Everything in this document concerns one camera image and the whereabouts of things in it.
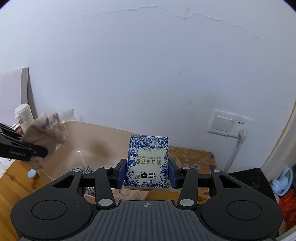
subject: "tissue pack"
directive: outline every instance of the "tissue pack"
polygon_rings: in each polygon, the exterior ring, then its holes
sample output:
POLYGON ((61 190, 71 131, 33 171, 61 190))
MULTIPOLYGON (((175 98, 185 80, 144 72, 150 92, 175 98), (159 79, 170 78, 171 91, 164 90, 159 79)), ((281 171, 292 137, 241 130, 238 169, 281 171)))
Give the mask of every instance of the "tissue pack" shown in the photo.
POLYGON ((168 188, 168 137, 131 136, 124 186, 151 191, 168 188))

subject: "plaid fabric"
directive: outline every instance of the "plaid fabric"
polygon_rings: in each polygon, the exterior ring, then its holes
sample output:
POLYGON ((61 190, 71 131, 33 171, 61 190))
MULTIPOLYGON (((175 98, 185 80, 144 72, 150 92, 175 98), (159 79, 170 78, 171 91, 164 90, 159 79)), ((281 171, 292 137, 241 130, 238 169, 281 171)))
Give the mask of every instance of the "plaid fabric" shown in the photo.
MULTIPOLYGON (((70 172, 70 171, 73 171, 75 169, 81 169, 82 172, 83 172, 83 174, 91 174, 91 173, 94 173, 94 171, 89 166, 87 166, 87 167, 75 167, 74 169, 71 169, 71 170, 67 171, 67 173, 70 172)), ((85 194, 94 197, 96 195, 96 189, 94 187, 85 188, 85 194)))

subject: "red plastic bag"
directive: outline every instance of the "red plastic bag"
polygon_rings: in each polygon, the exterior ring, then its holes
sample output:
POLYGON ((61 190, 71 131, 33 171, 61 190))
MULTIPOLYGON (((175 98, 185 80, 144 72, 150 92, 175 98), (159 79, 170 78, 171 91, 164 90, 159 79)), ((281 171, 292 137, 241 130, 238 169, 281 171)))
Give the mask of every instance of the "red plastic bag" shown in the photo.
POLYGON ((279 206, 284 215, 286 222, 286 231, 296 225, 296 192, 294 189, 290 189, 279 200, 279 206))

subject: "wooden floor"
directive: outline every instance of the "wooden floor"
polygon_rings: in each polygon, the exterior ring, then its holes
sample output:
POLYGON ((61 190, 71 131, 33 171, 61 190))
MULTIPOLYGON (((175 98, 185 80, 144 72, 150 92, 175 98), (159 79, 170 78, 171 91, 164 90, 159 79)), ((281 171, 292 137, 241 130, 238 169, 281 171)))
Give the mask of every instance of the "wooden floor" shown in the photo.
POLYGON ((41 178, 29 179, 30 168, 19 161, 14 161, 0 178, 0 240, 15 241, 18 236, 10 221, 12 207, 22 198, 43 187, 41 178))

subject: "blue gripper pad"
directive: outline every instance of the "blue gripper pad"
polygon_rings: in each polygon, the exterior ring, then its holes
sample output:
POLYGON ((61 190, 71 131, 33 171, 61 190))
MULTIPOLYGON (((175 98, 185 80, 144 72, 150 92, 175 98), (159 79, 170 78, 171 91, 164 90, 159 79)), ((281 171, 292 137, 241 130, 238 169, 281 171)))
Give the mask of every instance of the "blue gripper pad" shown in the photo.
POLYGON ((119 189, 123 185, 124 179, 126 178, 126 164, 125 161, 118 170, 118 177, 116 180, 116 188, 119 189))
POLYGON ((177 187, 176 172, 170 161, 168 161, 168 178, 173 188, 177 187))

